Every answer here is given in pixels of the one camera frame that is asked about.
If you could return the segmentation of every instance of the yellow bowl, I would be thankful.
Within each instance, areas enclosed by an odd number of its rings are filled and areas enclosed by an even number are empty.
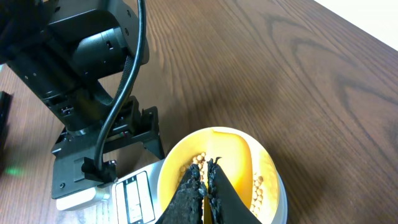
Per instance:
[[[203,152],[212,158],[222,157],[218,164],[247,208],[251,204],[253,173],[257,172],[263,177],[264,184],[260,189],[264,199],[258,219],[261,223],[271,223],[279,202],[279,182],[274,163],[254,138],[242,131],[224,127],[195,131],[170,151],[160,171],[157,188],[162,211],[167,208],[177,189],[179,168]],[[205,206],[205,223],[211,220],[208,212]]]

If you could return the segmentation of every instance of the wood grain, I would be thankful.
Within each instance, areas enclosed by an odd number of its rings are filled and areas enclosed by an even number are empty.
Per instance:
[[[289,223],[398,222],[398,52],[311,0],[148,0],[147,19],[150,62],[133,94],[158,106],[165,150],[197,129],[237,128],[273,158]],[[118,78],[101,82],[114,93]],[[107,203],[56,210],[62,124],[8,68],[0,90],[14,96],[0,223],[109,223]],[[108,156],[120,175],[156,161],[139,146],[121,154]]]

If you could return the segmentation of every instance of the metal mount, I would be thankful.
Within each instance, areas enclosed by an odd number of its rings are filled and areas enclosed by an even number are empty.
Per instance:
[[[155,106],[142,110],[134,96],[124,104],[104,145],[103,153],[142,142],[144,148],[159,159],[164,151],[159,136],[158,112]],[[81,190],[113,183],[116,180],[116,163],[103,163],[104,172],[98,173],[93,165],[94,148],[99,129],[87,133],[69,133],[64,129],[55,143],[52,181],[52,198],[62,198]]]

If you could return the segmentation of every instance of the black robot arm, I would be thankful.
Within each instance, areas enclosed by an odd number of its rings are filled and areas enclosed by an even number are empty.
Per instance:
[[[102,153],[143,142],[164,158],[156,107],[140,113],[134,97],[125,100],[138,72],[131,69],[133,58],[138,67],[149,59],[145,36],[144,47],[137,47],[139,20],[129,6],[122,0],[15,0],[2,6],[0,63],[65,125],[52,149],[52,198],[113,181],[115,164],[103,163]],[[98,79],[122,70],[113,99]]]

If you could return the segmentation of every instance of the white wall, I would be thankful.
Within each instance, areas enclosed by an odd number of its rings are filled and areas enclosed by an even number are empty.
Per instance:
[[[398,0],[315,0],[398,50]]]

